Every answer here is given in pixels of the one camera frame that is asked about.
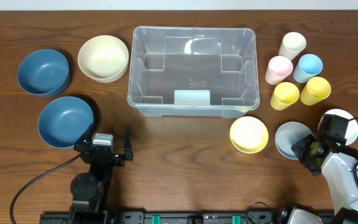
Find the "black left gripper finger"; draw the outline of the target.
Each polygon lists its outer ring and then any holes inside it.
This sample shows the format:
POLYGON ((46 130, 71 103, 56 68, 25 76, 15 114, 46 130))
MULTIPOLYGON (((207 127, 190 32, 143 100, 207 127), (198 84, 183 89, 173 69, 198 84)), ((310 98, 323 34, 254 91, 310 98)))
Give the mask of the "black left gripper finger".
POLYGON ((94 124, 91 123, 88 126, 87 130, 78 139, 78 144, 82 145, 82 144, 87 144, 89 142, 92 142, 93 133, 94 133, 94 124))
POLYGON ((131 146, 131 131, 130 129, 126 132, 126 138, 124 140, 124 155, 125 160, 132 161, 133 160, 133 152, 132 152, 132 146, 131 146))

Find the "grey small bowl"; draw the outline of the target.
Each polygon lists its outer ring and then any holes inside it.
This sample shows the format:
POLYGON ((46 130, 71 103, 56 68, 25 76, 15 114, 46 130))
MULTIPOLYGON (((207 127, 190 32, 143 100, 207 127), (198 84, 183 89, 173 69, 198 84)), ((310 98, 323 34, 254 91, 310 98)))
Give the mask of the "grey small bowl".
POLYGON ((282 156, 297 159, 291 147, 309 134, 312 134, 312 131, 302 123, 295 121, 284 123, 275 133, 275 147, 282 156))

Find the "white small bowl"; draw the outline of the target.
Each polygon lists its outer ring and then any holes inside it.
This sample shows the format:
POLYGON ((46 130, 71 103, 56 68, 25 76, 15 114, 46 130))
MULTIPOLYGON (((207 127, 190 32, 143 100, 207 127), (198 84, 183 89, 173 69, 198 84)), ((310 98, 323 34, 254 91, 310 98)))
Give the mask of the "white small bowl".
POLYGON ((351 115, 349 112, 342 110, 342 109, 331 109, 327 112, 325 112, 325 114, 335 114, 335 115, 339 115, 342 116, 343 118, 347 118, 349 119, 349 124, 347 127, 347 131, 346 131, 346 143, 344 145, 350 145, 352 144, 358 137, 358 124, 357 121, 354 120, 353 115, 351 115))

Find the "yellow cup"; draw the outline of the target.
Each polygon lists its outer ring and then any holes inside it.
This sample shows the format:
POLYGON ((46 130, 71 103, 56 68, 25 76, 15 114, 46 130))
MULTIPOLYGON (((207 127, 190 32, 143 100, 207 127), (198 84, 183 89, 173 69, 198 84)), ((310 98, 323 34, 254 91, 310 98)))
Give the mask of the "yellow cup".
POLYGON ((311 106, 325 100, 331 94, 331 85, 323 77, 311 78, 300 94, 303 104, 311 106))
POLYGON ((295 84, 282 82, 275 87, 270 105, 273 109, 281 111, 296 103, 299 97, 300 92, 295 84))

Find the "yellow small bowl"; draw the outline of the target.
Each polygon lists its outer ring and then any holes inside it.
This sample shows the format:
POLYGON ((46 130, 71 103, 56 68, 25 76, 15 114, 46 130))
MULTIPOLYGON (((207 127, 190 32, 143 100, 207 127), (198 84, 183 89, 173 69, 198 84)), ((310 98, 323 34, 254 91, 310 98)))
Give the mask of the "yellow small bowl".
POLYGON ((246 154, 255 154, 263 150, 269 141, 269 132, 261 120, 245 116, 231 125, 229 132, 233 146, 246 154))

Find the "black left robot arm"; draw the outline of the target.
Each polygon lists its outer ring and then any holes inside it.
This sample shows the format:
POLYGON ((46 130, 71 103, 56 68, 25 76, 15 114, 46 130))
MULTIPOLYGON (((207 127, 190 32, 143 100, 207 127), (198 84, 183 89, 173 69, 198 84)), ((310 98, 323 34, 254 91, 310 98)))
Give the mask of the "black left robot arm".
POLYGON ((111 134, 95 134, 94 124, 75 142, 74 150, 82 161, 89 164, 89 171, 78 174, 70 184, 73 196, 68 223, 107 224, 117 223, 117 215, 105 208, 112 170, 133 160, 131 131, 127 130, 122 154, 113 152, 111 134))

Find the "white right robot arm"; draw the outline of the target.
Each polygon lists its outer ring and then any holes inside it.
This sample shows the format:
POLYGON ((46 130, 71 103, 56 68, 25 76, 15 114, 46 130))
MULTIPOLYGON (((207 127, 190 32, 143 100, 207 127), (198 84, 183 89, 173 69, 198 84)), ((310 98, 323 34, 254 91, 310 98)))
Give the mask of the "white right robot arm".
POLYGON ((324 133, 281 136, 279 149, 286 149, 313 175, 322 174, 334 204, 331 223, 358 223, 358 152, 346 145, 342 134, 324 133))

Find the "clear plastic storage container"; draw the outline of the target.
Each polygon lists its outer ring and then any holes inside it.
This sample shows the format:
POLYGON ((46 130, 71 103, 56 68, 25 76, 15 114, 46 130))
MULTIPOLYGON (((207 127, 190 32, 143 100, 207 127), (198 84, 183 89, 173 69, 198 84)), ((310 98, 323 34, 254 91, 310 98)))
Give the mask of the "clear plastic storage container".
POLYGON ((139 26, 127 102, 144 116, 240 118, 260 104, 255 32, 139 26), (174 104, 175 90, 209 90, 209 106, 174 104))

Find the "dark blue bowl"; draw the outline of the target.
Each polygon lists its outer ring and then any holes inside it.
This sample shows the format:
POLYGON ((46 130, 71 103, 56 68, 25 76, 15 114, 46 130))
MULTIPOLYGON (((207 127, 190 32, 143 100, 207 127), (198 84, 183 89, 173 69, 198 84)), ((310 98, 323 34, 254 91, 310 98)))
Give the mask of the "dark blue bowl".
POLYGON ((71 74, 66 57, 54 49, 32 52, 17 70, 19 86, 39 97, 53 97, 63 93, 70 84, 71 74))
POLYGON ((38 131, 49 146, 65 149, 73 147, 92 123, 93 110, 86 101, 64 96, 53 100, 42 110, 38 131))

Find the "dark blue bowl upper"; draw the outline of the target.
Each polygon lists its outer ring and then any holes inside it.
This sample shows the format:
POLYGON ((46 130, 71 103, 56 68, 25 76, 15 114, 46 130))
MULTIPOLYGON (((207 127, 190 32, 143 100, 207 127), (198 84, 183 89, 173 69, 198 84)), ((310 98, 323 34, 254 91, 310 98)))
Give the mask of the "dark blue bowl upper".
POLYGON ((39 97, 53 97, 63 93, 70 84, 71 74, 66 57, 54 49, 32 52, 17 70, 19 86, 39 97))

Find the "cream bowl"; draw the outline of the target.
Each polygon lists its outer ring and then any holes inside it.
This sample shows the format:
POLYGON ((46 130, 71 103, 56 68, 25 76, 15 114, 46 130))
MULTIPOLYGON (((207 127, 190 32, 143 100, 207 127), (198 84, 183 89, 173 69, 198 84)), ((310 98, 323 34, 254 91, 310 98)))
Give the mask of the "cream bowl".
POLYGON ((94 81, 111 83, 127 71, 129 51, 126 44, 115 36, 100 35, 83 44, 78 53, 80 70, 94 81))

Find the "light blue cup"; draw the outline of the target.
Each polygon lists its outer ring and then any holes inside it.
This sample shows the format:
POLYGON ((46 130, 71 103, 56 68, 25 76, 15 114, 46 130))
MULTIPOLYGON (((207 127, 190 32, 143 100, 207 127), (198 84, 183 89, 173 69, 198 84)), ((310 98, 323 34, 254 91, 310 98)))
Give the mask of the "light blue cup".
POLYGON ((298 83, 306 83, 323 70, 322 60, 314 54, 305 54, 299 59, 293 72, 293 78, 298 83))

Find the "pink cup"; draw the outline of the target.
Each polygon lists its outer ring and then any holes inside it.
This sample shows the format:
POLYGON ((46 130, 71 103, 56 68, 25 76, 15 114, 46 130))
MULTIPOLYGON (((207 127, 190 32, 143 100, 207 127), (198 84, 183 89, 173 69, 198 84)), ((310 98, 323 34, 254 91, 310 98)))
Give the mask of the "pink cup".
POLYGON ((291 60, 284 56, 275 56, 270 59, 265 73, 265 80, 270 85, 277 85, 286 79, 293 71, 291 60))

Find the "cream cup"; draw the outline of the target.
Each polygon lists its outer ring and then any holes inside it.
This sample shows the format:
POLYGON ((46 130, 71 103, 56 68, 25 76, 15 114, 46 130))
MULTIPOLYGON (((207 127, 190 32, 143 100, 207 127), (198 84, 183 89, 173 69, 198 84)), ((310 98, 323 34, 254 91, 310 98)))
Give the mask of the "cream cup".
POLYGON ((298 32, 289 32, 285 34, 282 39, 278 55, 293 60, 306 48, 306 45, 307 41, 302 34, 298 32))

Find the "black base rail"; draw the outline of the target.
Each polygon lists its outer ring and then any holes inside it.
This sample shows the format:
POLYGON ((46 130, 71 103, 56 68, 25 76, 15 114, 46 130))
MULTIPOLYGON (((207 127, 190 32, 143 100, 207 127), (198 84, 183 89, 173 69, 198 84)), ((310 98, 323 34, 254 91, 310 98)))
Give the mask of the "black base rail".
POLYGON ((272 210, 251 210, 247 213, 44 213, 40 224, 105 223, 105 224, 263 224, 273 223, 272 210))

